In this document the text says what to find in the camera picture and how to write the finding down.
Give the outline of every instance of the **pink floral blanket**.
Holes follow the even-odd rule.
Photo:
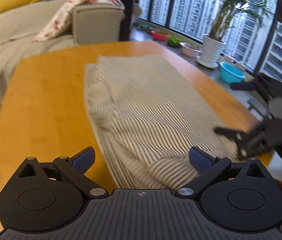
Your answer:
[[[82,4],[110,4],[122,9],[124,18],[124,4],[120,0],[70,0],[66,2],[46,25],[46,27],[32,40],[32,42],[51,40],[68,30],[72,24],[72,11],[75,6]]]

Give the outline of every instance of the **folded striped garment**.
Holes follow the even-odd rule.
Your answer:
[[[201,95],[165,59],[100,57],[85,69],[84,98],[98,145],[118,187],[177,189],[198,175],[197,146],[236,159],[234,143]]]

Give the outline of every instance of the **sofa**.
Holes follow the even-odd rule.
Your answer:
[[[121,22],[118,7],[82,5],[73,12],[71,30],[50,41],[32,43],[34,36],[66,1],[41,1],[0,14],[0,105],[20,59],[53,50],[118,40]]]

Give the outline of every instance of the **white flower pot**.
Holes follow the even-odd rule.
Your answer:
[[[225,45],[226,43],[223,41],[216,41],[205,35],[203,37],[202,53],[198,57],[198,62],[208,68],[217,68],[218,58]]]

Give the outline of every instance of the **wooden table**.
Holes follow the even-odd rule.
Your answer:
[[[111,192],[115,184],[85,111],[84,67],[87,63],[96,63],[99,55],[148,54],[160,54],[168,60],[228,127],[247,130],[257,122],[220,85],[152,41],[89,45],[30,57],[20,61],[0,111],[0,191],[28,156],[50,162],[58,156],[72,156],[92,146],[96,150],[96,162],[86,175]]]

